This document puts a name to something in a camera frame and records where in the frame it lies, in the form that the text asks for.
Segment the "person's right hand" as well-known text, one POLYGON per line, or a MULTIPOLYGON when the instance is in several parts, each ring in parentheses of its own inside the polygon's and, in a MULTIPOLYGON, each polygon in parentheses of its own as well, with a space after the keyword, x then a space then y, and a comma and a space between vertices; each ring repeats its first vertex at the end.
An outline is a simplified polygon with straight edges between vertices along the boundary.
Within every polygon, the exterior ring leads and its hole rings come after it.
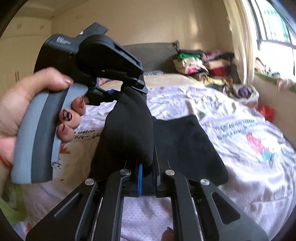
POLYGON ((170 227, 167 227, 167 229, 164 231, 162 234, 161 241, 174 241, 174 230, 171 229, 170 227))

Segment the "person's left hand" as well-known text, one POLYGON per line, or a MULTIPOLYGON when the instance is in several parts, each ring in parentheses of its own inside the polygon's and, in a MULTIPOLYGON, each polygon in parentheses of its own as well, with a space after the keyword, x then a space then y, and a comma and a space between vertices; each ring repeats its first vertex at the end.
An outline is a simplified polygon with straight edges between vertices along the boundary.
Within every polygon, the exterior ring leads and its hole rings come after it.
MULTIPOLYGON (((55 68, 46 68, 20 80, 1 97, 1 157, 13 164, 16 135, 33 97, 43 89, 60 91, 68 89, 73 80, 55 68)), ((79 96, 70 109, 59 113, 58 136, 63 142, 74 138, 74 129, 86 112, 87 97, 79 96)))

